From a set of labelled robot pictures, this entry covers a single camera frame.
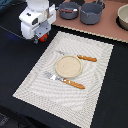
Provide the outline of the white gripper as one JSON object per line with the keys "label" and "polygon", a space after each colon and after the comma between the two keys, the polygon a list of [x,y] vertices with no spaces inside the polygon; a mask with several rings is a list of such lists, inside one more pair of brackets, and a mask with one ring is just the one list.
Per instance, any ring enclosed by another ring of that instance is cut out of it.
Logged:
{"label": "white gripper", "polygon": [[30,10],[28,7],[20,14],[21,32],[26,39],[34,37],[34,43],[38,44],[38,38],[51,30],[51,24],[56,20],[55,5],[43,12]]}

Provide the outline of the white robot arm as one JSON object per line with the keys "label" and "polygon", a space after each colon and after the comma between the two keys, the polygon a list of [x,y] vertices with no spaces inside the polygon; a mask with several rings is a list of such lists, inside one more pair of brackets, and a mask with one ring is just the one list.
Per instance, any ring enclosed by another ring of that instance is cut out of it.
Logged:
{"label": "white robot arm", "polygon": [[33,39],[35,43],[48,34],[51,24],[56,21],[55,5],[49,0],[26,0],[27,7],[19,15],[21,32],[25,39]]}

